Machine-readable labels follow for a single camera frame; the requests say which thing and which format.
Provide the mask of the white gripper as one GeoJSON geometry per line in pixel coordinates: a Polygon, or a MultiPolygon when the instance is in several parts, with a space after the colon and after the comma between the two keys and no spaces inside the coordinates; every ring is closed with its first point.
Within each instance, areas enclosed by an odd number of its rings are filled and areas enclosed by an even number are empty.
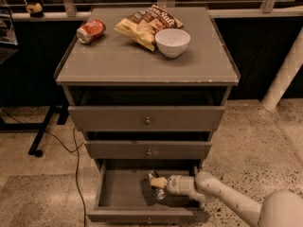
{"type": "Polygon", "coordinates": [[[183,175],[171,175],[166,180],[164,177],[151,179],[151,186],[167,190],[174,195],[189,196],[195,191],[194,178],[183,175]]]}

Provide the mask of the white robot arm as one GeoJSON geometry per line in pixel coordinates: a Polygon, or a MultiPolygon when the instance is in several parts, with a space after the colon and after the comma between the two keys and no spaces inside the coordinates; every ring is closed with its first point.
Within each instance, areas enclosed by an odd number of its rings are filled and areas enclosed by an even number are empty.
{"type": "MultiPolygon", "coordinates": [[[[296,37],[261,104],[273,110],[303,64],[303,29],[296,37]]],[[[217,198],[250,227],[303,227],[303,198],[289,190],[277,190],[258,203],[223,184],[210,173],[195,177],[171,175],[152,178],[150,185],[171,194],[187,196],[199,203],[217,198]]]]}

